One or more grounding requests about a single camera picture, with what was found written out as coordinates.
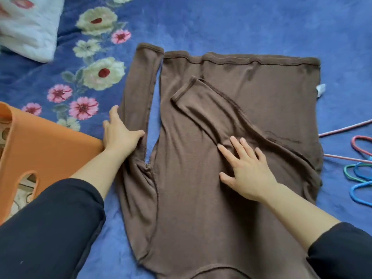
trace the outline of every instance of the blue blanket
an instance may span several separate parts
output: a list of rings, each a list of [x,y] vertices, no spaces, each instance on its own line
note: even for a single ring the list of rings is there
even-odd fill
[[[319,132],[330,131],[371,118],[371,10],[372,0],[66,0],[53,62],[2,51],[0,100],[102,138],[101,123],[120,102],[139,42],[193,55],[316,56],[327,84],[317,104]],[[159,101],[157,86],[149,152],[159,134]],[[372,125],[322,138],[324,152],[360,157],[350,139],[371,133]],[[372,208],[350,199],[345,164],[325,159],[318,206],[372,234]],[[357,195],[372,201],[372,188]],[[153,278],[135,263],[114,190],[105,210],[107,221],[79,278]]]

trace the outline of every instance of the hand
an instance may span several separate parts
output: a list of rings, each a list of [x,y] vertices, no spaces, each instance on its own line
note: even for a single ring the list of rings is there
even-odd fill
[[[234,136],[231,136],[230,141],[238,152],[240,159],[221,144],[217,145],[222,155],[234,169],[235,175],[235,177],[231,177],[221,172],[221,182],[249,200],[263,201],[265,192],[268,192],[272,186],[277,184],[267,165],[266,156],[259,148],[256,148],[256,156],[244,138],[241,138],[239,143]]]
[[[110,122],[104,121],[105,150],[125,160],[136,149],[138,140],[145,135],[143,130],[129,131],[118,115],[118,105],[110,110]]]

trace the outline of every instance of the shirt sleeve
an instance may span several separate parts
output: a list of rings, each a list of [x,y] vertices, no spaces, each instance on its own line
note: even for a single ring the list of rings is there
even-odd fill
[[[0,278],[76,278],[105,219],[90,183],[54,183],[0,226]]]
[[[310,246],[307,261],[322,279],[372,278],[372,237],[339,223]]]

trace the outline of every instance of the orange laundry basket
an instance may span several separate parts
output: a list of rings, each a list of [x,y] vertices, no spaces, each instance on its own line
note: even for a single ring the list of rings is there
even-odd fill
[[[18,183],[36,175],[33,198],[70,177],[103,150],[101,140],[0,102],[0,121],[11,121],[0,159],[0,224],[9,215]]]

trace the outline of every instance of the white pillow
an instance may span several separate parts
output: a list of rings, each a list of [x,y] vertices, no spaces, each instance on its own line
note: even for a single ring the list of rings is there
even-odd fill
[[[0,45],[38,62],[53,60],[64,0],[0,0]]]

